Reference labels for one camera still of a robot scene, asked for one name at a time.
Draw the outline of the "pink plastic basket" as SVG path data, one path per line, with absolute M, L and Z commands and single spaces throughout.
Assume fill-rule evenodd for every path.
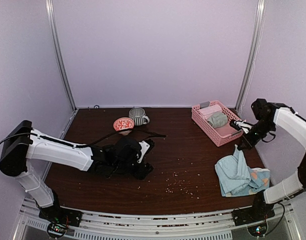
M 220 101 L 203 102 L 191 107 L 192 120 L 220 147 L 242 136 L 243 130 L 230 126 L 230 121 L 240 120 Z

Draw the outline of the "light blue towel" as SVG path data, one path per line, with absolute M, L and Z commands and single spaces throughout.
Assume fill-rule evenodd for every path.
M 214 166 L 223 197 L 249 195 L 251 174 L 242 150 L 235 144 L 233 154 L 221 158 Z

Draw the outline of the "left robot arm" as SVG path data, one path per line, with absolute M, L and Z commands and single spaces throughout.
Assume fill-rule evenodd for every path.
M 155 146 L 154 141 L 123 136 L 117 143 L 98 146 L 78 144 L 54 138 L 32 128 L 32 122 L 22 121 L 0 141 L 0 171 L 17 179 L 40 208 L 41 214 L 54 222 L 65 218 L 58 196 L 38 176 L 29 160 L 42 160 L 76 168 L 82 172 L 103 175 L 130 174 L 143 180 L 153 171 L 144 157 Z

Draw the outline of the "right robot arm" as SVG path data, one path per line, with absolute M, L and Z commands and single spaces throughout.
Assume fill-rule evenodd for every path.
M 268 143 L 268 136 L 276 138 L 282 133 L 286 140 L 279 139 L 274 151 L 271 147 L 266 156 L 277 163 L 272 163 L 274 171 L 278 167 L 289 175 L 281 174 L 280 182 L 255 194 L 251 207 L 243 210 L 243 214 L 252 220 L 262 220 L 273 210 L 275 204 L 292 199 L 306 190 L 306 119 L 285 103 L 269 102 L 257 98 L 251 104 L 256 123 L 242 123 L 246 132 L 242 135 L 239 150 L 252 149 L 259 142 Z

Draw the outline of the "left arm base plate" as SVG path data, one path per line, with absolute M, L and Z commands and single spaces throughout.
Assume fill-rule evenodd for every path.
M 40 207 L 37 205 L 39 209 L 39 217 L 41 219 L 48 220 L 50 223 L 54 223 L 57 225 L 62 225 L 64 227 L 72 226 L 79 227 L 82 219 L 83 213 L 79 210 L 73 210 L 68 208 L 63 208 L 61 206 L 53 205 L 50 207 Z

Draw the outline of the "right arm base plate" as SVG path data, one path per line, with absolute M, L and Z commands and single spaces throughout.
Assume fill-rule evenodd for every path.
M 256 222 L 265 221 L 275 216 L 273 209 L 260 211 L 253 206 L 237 208 L 232 211 L 232 218 L 235 226 L 249 225 Z

